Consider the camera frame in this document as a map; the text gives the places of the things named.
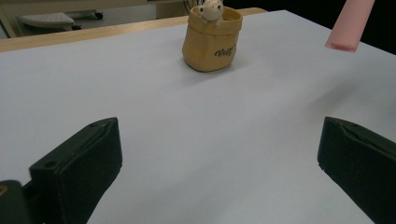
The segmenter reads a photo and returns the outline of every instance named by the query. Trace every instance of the pink foam block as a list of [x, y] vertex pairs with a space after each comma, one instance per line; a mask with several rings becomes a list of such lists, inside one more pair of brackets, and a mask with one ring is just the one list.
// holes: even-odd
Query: pink foam block
[[346, 0], [326, 47], [355, 52], [375, 0]]

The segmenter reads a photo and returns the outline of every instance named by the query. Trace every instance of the table surface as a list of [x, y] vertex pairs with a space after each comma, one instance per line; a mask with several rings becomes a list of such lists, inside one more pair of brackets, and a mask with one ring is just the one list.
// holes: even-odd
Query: table surface
[[[257, 7], [238, 9], [242, 15], [263, 13], [265, 10]], [[32, 35], [0, 40], [0, 52], [15, 49], [28, 49], [48, 45], [76, 42], [81, 40], [101, 38], [111, 35], [123, 35], [145, 30], [181, 25], [187, 23], [188, 16], [161, 19], [156, 21], [141, 21], [128, 24], [92, 28], [86, 30], [61, 32], [49, 35]]]
[[228, 68], [183, 60], [186, 24], [0, 53], [0, 179], [117, 117], [123, 167], [90, 223], [372, 221], [320, 170], [326, 116], [395, 139], [396, 56], [324, 48], [287, 11], [244, 17]]

